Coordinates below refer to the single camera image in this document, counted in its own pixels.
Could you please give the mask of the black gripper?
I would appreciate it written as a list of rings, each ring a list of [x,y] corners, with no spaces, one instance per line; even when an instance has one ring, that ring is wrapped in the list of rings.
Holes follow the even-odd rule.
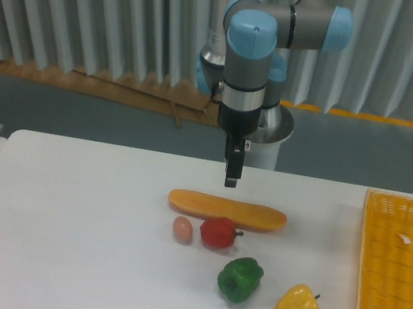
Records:
[[[218,124],[224,129],[226,134],[225,141],[225,186],[235,188],[238,180],[241,178],[244,156],[245,156],[245,138],[239,140],[233,139],[232,135],[246,136],[253,133],[259,125],[259,116],[261,109],[239,111],[232,109],[224,103],[219,104]]]

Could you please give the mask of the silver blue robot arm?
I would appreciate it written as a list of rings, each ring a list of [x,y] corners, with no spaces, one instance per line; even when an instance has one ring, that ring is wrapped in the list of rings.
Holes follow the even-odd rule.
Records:
[[[277,50],[343,50],[352,11],[331,0],[212,0],[209,35],[196,66],[198,89],[218,105],[225,141],[225,186],[235,188],[245,166],[273,169],[294,129],[281,96],[287,61]]]

